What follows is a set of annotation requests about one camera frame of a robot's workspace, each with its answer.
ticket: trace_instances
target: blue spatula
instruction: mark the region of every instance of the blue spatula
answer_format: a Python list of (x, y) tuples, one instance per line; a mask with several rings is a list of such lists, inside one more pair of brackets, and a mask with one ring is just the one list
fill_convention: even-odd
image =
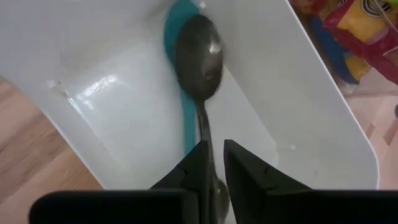
[[(167, 57), (173, 66), (175, 63), (175, 41), (180, 29), (189, 18), (197, 14), (199, 14), (198, 8), (189, 0), (179, 0), (170, 8), (164, 26), (163, 42)], [(180, 92), (184, 115), (184, 149), (185, 154), (188, 154), (196, 144), (196, 106), (189, 95), (183, 90)]]

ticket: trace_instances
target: yellow package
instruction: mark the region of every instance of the yellow package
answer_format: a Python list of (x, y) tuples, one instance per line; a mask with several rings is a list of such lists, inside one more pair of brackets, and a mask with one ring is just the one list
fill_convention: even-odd
[(356, 81), (360, 81), (371, 69), (371, 66), (365, 61), (365, 59), (352, 53), (345, 55), (345, 62), (349, 72)]
[[(337, 24), (337, 28), (349, 31), (366, 44), (373, 44), (388, 33), (389, 25), (385, 22), (384, 16), (380, 14), (380, 9), (373, 0), (345, 0), (342, 1), (340, 7), (350, 3), (348, 10)], [(379, 5), (395, 23), (398, 7), (380, 0)]]

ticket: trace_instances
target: wooden floor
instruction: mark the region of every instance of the wooden floor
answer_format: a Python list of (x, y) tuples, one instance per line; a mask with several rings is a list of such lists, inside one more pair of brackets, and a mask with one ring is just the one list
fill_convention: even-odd
[(50, 121), (0, 80), (0, 223), (27, 223), (36, 199), (69, 189), (101, 186)]

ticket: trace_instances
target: container inner wall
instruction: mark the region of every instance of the container inner wall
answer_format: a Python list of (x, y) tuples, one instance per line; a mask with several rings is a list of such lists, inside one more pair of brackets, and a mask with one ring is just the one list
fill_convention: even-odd
[[(61, 61), (70, 103), (107, 150), (107, 159), (131, 178), (128, 188), (150, 187), (183, 157), (179, 86), (162, 43), (167, 9)], [(277, 166), (274, 140), (227, 68), (206, 108), (222, 179), (225, 139)]]
[(281, 171), (318, 189), (376, 188), (374, 151), (289, 2), (203, 2), (226, 66), (275, 139)]

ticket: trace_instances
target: spoon handle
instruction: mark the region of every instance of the spoon handle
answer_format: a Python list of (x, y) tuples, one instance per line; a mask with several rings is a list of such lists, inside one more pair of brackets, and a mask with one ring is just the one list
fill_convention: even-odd
[(208, 143), (210, 166), (211, 169), (213, 169), (215, 172), (213, 144), (211, 142), (210, 123), (207, 117), (205, 102), (197, 103), (197, 113), (198, 113), (200, 139), (205, 140)]
[(212, 203), (210, 203), (210, 217), (212, 223), (223, 224), (229, 210), (228, 188), (225, 183), (218, 178), (216, 173), (213, 144), (211, 142), (210, 123), (207, 117), (205, 103), (197, 103), (197, 109), (200, 139), (205, 140), (208, 143), (210, 169), (213, 171), (213, 183), (211, 186), (212, 190), (210, 192), (210, 198), (212, 198)]

